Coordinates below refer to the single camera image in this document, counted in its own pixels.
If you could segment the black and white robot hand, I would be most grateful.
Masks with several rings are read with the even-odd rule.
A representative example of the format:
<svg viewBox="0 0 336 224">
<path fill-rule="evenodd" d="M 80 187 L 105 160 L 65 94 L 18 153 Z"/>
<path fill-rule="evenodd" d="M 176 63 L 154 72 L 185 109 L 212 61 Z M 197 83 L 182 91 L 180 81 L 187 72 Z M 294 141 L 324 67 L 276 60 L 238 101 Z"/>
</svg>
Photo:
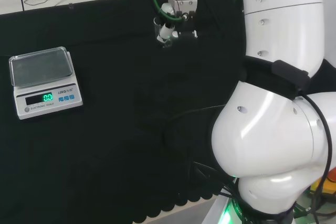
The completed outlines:
<svg viewBox="0 0 336 224">
<path fill-rule="evenodd" d="M 175 41 L 198 38 L 194 18 L 197 0 L 169 0 L 163 3 L 153 23 L 156 40 L 163 47 Z"/>
</svg>

